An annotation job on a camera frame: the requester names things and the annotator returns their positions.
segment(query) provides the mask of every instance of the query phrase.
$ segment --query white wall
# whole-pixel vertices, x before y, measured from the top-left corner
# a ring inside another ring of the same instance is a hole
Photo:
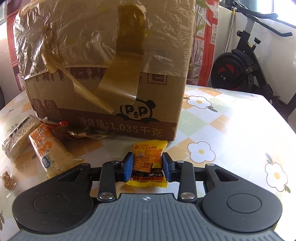
[[[5,103],[8,104],[20,91],[10,60],[6,26],[6,22],[0,25],[0,86],[4,94]]]
[[[224,52],[230,18],[231,11],[219,6],[214,59]],[[255,23],[249,40],[251,45],[254,44],[255,37],[261,40],[255,54],[274,94],[279,95],[281,101],[287,104],[296,93],[296,29],[269,19],[263,21],[279,32],[293,33],[292,37],[283,38]],[[236,48],[239,41],[236,32],[244,30],[246,23],[247,18],[244,15],[235,14],[228,52]],[[289,124],[296,131],[296,110],[290,115]]]

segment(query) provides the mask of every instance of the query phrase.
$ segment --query window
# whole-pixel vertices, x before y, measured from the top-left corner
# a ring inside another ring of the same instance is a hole
[[[0,5],[0,25],[6,22],[6,1]]]
[[[296,0],[240,0],[242,4],[252,11],[260,13],[275,12],[281,21],[296,26]],[[224,7],[231,6],[232,0],[220,0]]]

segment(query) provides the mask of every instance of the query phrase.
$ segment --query yellow flower center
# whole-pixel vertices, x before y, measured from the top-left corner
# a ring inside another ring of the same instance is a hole
[[[274,177],[278,180],[279,179],[279,174],[277,172],[275,172]]]

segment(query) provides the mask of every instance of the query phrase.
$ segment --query yellow snack package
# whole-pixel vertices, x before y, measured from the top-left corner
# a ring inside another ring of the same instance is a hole
[[[133,171],[126,184],[136,187],[168,187],[161,166],[161,155],[167,144],[167,141],[159,140],[134,144]]]
[[[84,162],[84,159],[76,159],[53,135],[48,126],[41,124],[29,135],[29,139],[48,178],[55,177]]]

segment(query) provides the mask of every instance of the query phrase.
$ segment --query exercise bike flywheel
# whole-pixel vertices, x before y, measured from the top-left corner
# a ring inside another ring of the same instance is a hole
[[[250,92],[254,84],[254,76],[252,73],[243,78],[236,87],[233,87],[235,79],[247,67],[247,64],[236,54],[221,54],[215,60],[212,67],[212,87],[226,90]]]

